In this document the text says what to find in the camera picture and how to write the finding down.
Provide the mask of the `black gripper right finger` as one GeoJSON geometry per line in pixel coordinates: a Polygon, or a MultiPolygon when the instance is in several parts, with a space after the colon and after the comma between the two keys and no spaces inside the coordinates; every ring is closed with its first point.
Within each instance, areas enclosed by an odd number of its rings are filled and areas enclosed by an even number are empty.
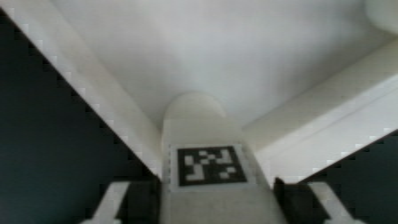
{"type": "Polygon", "coordinates": [[[368,224],[348,212],[325,182],[288,184],[277,178],[273,193],[288,224],[368,224]]]}

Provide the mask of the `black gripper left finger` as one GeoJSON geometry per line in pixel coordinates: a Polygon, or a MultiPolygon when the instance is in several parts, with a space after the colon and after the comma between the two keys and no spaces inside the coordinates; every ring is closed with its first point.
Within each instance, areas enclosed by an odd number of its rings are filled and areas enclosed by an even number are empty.
{"type": "Polygon", "coordinates": [[[78,224],[158,224],[158,181],[115,181],[106,187],[94,214],[78,224]]]}

